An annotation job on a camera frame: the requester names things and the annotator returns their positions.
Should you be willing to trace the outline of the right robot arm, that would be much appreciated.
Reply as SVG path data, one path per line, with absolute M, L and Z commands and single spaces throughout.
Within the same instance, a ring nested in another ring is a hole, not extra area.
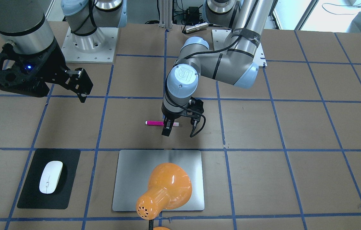
M 62 0 L 61 7 L 79 51 L 99 51 L 106 42 L 102 27 L 127 24 L 125 0 Z M 53 83 L 85 102 L 93 83 L 84 68 L 67 67 L 37 0 L 0 0 L 0 35 L 0 90 L 45 97 Z

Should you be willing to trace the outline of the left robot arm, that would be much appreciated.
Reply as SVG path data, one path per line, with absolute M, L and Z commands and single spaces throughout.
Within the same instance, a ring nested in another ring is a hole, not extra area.
M 201 37 L 190 37 L 182 46 L 179 57 L 166 77 L 162 113 L 162 135 L 169 136 L 176 119 L 191 119 L 192 132 L 203 115 L 203 101 L 192 97 L 198 87 L 199 77 L 207 77 L 240 88 L 250 88 L 256 80 L 258 65 L 254 62 L 256 51 L 272 0 L 206 0 L 203 4 L 205 21 L 230 29 L 224 47 L 210 50 Z

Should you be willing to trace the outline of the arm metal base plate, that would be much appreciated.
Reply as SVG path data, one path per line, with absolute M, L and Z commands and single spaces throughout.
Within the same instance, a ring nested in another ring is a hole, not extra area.
M 228 35 L 230 34 L 231 30 L 223 30 L 223 29 L 213 29 L 211 30 L 212 41 L 213 41 L 213 49 L 220 50 L 225 48 L 229 43 L 226 42 Z M 254 53 L 253 62 L 255 62 L 260 68 L 267 67 L 266 57 L 264 55 L 264 51 L 262 48 L 262 44 L 256 49 Z
M 118 39 L 118 28 L 101 27 L 87 36 L 78 36 L 68 30 L 62 53 L 67 63 L 113 64 Z

